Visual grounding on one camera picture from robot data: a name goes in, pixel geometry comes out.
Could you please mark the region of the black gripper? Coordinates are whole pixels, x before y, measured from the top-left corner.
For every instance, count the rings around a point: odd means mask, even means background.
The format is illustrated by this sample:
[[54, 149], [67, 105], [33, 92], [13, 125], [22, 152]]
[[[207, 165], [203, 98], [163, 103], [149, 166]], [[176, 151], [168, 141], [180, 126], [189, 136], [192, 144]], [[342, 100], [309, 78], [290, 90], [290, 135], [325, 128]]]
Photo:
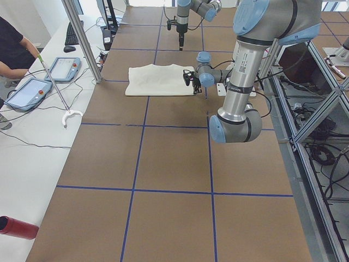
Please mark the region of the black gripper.
[[200, 79], [198, 79], [198, 78], [193, 78], [193, 79], [192, 79], [192, 86], [193, 86], [193, 95], [197, 95], [197, 94], [202, 93], [202, 88], [201, 88]]
[[184, 34], [188, 31], [188, 24], [177, 24], [176, 31], [179, 33], [178, 40], [179, 40], [179, 51], [183, 50], [184, 47]]

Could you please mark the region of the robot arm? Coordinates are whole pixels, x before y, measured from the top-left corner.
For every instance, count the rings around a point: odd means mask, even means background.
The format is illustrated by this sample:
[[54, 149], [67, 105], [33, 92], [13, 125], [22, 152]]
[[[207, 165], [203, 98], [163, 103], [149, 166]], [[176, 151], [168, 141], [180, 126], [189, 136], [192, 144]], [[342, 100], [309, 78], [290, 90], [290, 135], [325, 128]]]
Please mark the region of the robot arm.
[[213, 21], [217, 13], [221, 10], [222, 4], [219, 0], [180, 0], [177, 2], [176, 31], [179, 38], [179, 50], [184, 47], [184, 36], [188, 31], [189, 14], [194, 11], [206, 21]]
[[233, 20], [237, 56], [223, 106], [209, 120], [218, 143], [249, 142], [262, 129], [261, 116], [249, 103], [266, 48], [275, 39], [291, 45], [314, 39], [320, 31], [321, 1], [242, 1]]

